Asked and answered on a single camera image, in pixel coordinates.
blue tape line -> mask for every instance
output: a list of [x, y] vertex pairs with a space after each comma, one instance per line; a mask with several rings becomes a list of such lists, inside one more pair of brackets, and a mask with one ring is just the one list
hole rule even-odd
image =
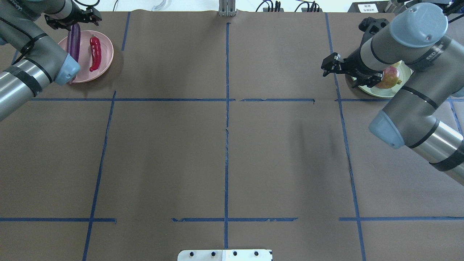
[[103, 142], [103, 150], [102, 150], [102, 157], [100, 159], [100, 167], [98, 168], [97, 183], [95, 185], [95, 193], [93, 195], [92, 210], [90, 211], [89, 227], [87, 229], [87, 237], [85, 239], [84, 255], [82, 257], [82, 261], [85, 261], [87, 259], [87, 251], [89, 250], [90, 235], [92, 234], [92, 225], [93, 225], [93, 220], [94, 220], [94, 215], [95, 215], [95, 207], [97, 205], [98, 190], [100, 188], [100, 180], [102, 178], [103, 160], [105, 158], [106, 146], [108, 144], [108, 133], [110, 131], [111, 118], [113, 116], [113, 109], [115, 106], [115, 101], [114, 101], [115, 96], [116, 96], [116, 92], [113, 93], [113, 100], [111, 101], [110, 115], [108, 116], [108, 123], [106, 124], [105, 140]]
[[[333, 51], [333, 47], [332, 47], [332, 37], [330, 36], [329, 16], [328, 16], [327, 13], [325, 13], [325, 22], [326, 22], [326, 26], [327, 26], [327, 35], [329, 37], [330, 52], [332, 53], [334, 51]], [[343, 139], [345, 140], [345, 150], [346, 150], [346, 154], [347, 154], [347, 157], [348, 157], [349, 174], [350, 174], [350, 177], [351, 177], [351, 192], [353, 194], [354, 211], [356, 213], [356, 223], [357, 223], [357, 226], [358, 226], [359, 245], [361, 247], [362, 260], [366, 261], [366, 251], [364, 249], [364, 239], [362, 237], [362, 228], [361, 228], [361, 220], [360, 220], [360, 215], [359, 215], [358, 199], [357, 199], [357, 195], [356, 195], [356, 187], [354, 185], [353, 167], [351, 165], [351, 156], [350, 156], [350, 152], [349, 152], [348, 136], [347, 136], [347, 131], [346, 131], [346, 127], [345, 127], [345, 119], [343, 117], [342, 98], [341, 98], [341, 95], [340, 95], [340, 88], [339, 88], [339, 85], [338, 85], [338, 80], [337, 80], [337, 77], [336, 77], [335, 74], [334, 74], [334, 79], [335, 79], [335, 85], [337, 86], [337, 100], [338, 100], [338, 107], [339, 107], [339, 110], [340, 110], [340, 118], [342, 120]]]
[[241, 102], [315, 102], [314, 99], [243, 99]]
[[[464, 217], [460, 216], [378, 216], [378, 217], [361, 217], [361, 221], [460, 221], [464, 220]], [[357, 221], [355, 217], [341, 217], [339, 221]]]
[[[228, 222], [293, 222], [297, 217], [229, 217]], [[171, 219], [173, 222], [224, 222], [225, 218], [222, 217], [187, 217]]]
[[335, 101], [342, 102], [389, 102], [392, 99], [336, 99]]
[[[84, 102], [105, 102], [113, 101], [110, 98], [33, 98], [31, 101], [84, 101]], [[194, 98], [116, 98], [115, 102], [225, 102], [227, 99], [216, 99], [216, 98], [205, 98], [205, 99], [194, 99]]]
[[454, 108], [453, 101], [450, 98], [448, 98], [448, 102], [450, 103], [450, 107], [451, 107], [451, 111], [453, 112], [454, 120], [456, 121], [456, 125], [458, 126], [458, 131], [462, 135], [463, 130], [461, 128], [461, 123], [459, 121], [458, 115], [456, 114], [456, 109]]
[[16, 50], [16, 52], [14, 53], [14, 56], [13, 56], [13, 60], [11, 61], [11, 65], [13, 65], [13, 63], [16, 60], [18, 54], [19, 54], [19, 52], [18, 52], [18, 50]]
[[126, 38], [127, 38], [127, 30], [129, 29], [129, 20], [130, 20], [130, 12], [127, 13], [126, 30], [124, 31], [124, 39], [122, 40], [121, 51], [124, 51], [124, 49], [126, 48]]
[[224, 182], [224, 249], [229, 248], [229, 25], [226, 24], [226, 164]]
[[[0, 217], [0, 222], [89, 222], [90, 218]], [[94, 222], [114, 222], [116, 218], [96, 218]]]

robotic arm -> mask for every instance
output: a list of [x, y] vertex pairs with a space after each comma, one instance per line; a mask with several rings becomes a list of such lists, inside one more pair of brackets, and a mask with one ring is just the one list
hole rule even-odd
[[324, 76], [344, 73], [357, 77], [355, 86], [372, 87], [382, 79], [381, 70], [403, 60], [414, 73], [369, 130], [395, 149], [408, 146], [464, 185], [463, 136], [432, 116], [450, 95], [464, 96], [464, 47], [445, 35], [448, 20], [442, 9], [420, 3], [390, 24], [374, 19], [368, 24], [370, 38], [363, 38], [347, 59], [337, 53], [324, 59]]
[[50, 83], [63, 85], [80, 70], [79, 64], [34, 21], [46, 13], [53, 29], [78, 22], [101, 21], [94, 7], [81, 10], [72, 0], [0, 0], [0, 45], [11, 44], [21, 56], [0, 73], [0, 121]]

plate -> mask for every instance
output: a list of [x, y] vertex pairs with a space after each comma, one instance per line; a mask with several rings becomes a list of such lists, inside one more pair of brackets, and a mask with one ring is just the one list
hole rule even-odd
[[[92, 66], [92, 52], [90, 51], [90, 38], [95, 35], [100, 40], [100, 46], [102, 48], [102, 62], [100, 67], [91, 72], [89, 68]], [[58, 45], [66, 51], [66, 45], [68, 43], [68, 37], [66, 36], [61, 40]], [[81, 70], [77, 73], [76, 78], [72, 83], [85, 83], [100, 77], [106, 72], [113, 61], [114, 49], [113, 44], [106, 35], [96, 31], [81, 31], [81, 49], [79, 50], [79, 65]]]
[[369, 88], [365, 85], [359, 86], [361, 90], [365, 93], [368, 93], [372, 96], [379, 97], [379, 98], [392, 98], [395, 94], [403, 87], [403, 85], [409, 80], [409, 77], [412, 75], [412, 70], [405, 65], [403, 61], [400, 61], [397, 64], [394, 64], [393, 67], [396, 67], [400, 72], [400, 80], [401, 83], [393, 86], [390, 89], [380, 89], [377, 87]]

eggplant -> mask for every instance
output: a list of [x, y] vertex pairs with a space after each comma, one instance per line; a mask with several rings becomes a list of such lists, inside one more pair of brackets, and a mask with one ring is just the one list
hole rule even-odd
[[79, 50], [81, 49], [81, 27], [79, 24], [71, 26], [71, 31], [68, 33], [68, 42], [66, 45], [66, 52], [71, 55], [71, 57], [79, 62]]

white label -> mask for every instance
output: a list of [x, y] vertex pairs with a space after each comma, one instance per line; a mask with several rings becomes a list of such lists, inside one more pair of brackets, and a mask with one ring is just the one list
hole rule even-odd
[[360, 4], [358, 5], [359, 12], [361, 13], [378, 13], [377, 6], [375, 4]]

